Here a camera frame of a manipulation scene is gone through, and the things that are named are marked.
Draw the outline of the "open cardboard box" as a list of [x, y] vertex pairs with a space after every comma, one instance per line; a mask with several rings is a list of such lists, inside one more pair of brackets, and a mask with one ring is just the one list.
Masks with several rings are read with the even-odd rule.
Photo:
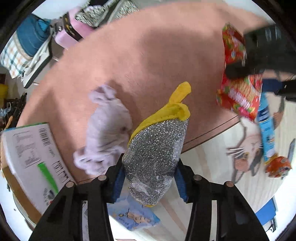
[[75, 181], [62, 160], [48, 123], [3, 131], [1, 170], [25, 217], [34, 224], [64, 185]]

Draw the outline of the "lilac soft cloth toy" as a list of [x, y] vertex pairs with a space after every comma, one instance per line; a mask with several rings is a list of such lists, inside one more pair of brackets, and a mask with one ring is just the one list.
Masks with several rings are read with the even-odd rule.
[[85, 146], [74, 152], [73, 159], [75, 166], [86, 174], [99, 176], [116, 165], [126, 151], [132, 118], [108, 85], [90, 92], [89, 98], [98, 108], [88, 121]]

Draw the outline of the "blue folded blanket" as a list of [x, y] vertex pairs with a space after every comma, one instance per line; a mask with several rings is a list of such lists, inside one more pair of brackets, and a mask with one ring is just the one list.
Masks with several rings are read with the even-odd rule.
[[20, 45], [26, 54], [34, 57], [41, 45], [50, 35], [50, 20], [43, 20], [36, 15], [28, 15], [16, 30]]

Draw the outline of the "patterned black white bag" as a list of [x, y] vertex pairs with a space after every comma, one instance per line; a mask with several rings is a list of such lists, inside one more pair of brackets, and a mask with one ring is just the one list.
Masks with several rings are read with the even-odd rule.
[[95, 29], [137, 11], [139, 9], [133, 1], [89, 1], [75, 14], [75, 20]]

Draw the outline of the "blue tube snack pack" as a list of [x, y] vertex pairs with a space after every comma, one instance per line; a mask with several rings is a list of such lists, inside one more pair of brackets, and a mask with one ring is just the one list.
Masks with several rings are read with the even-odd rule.
[[267, 166], [273, 159], [276, 151], [273, 118], [270, 115], [269, 103], [265, 93], [262, 93], [260, 97], [257, 121], [259, 124], [263, 144], [264, 164]]

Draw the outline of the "silver scrubber with yellow trim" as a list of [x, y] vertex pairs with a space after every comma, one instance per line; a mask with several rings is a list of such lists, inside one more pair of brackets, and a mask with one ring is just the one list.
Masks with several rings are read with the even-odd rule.
[[168, 103], [135, 129], [122, 163], [129, 191], [141, 204], [156, 205], [171, 186], [182, 152], [190, 111], [183, 104], [189, 82], [178, 85]]

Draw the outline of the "plaid folded quilt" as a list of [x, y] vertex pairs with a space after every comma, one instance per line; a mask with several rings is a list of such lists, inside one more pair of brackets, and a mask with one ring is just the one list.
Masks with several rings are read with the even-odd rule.
[[8, 70], [12, 79], [21, 76], [32, 59], [33, 57], [22, 48], [16, 33], [11, 36], [1, 52], [1, 66]]

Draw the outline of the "red snack packet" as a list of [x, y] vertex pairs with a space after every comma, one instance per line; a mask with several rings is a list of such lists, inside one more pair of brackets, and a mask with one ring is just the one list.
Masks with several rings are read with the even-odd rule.
[[[246, 57], [243, 36], [230, 23], [222, 29], [224, 44], [224, 67], [241, 63]], [[262, 92], [262, 75], [251, 74], [245, 77], [227, 77], [226, 70], [222, 75], [220, 89], [217, 90], [216, 101], [220, 107], [229, 109], [241, 117], [255, 121]]]

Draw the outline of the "blue cartoon tissue pack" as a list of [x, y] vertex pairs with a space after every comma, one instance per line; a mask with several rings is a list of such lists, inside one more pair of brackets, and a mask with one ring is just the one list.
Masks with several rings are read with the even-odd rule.
[[161, 221], [146, 207], [124, 191], [114, 204], [108, 203], [108, 214], [129, 231], [141, 230], [158, 225]]

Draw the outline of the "pink suitcase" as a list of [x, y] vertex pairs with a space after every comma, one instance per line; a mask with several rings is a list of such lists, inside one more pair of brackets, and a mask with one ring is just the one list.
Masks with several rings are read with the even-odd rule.
[[78, 6], [69, 10], [54, 25], [54, 40], [64, 49], [68, 50], [94, 31], [94, 28], [75, 19], [75, 15], [81, 9]]

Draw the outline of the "orange snack packet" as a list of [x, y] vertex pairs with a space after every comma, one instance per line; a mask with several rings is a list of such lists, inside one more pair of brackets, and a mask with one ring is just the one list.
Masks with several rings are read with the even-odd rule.
[[270, 178], [284, 177], [292, 169], [288, 158], [278, 156], [274, 158], [267, 166], [265, 172], [268, 173]]

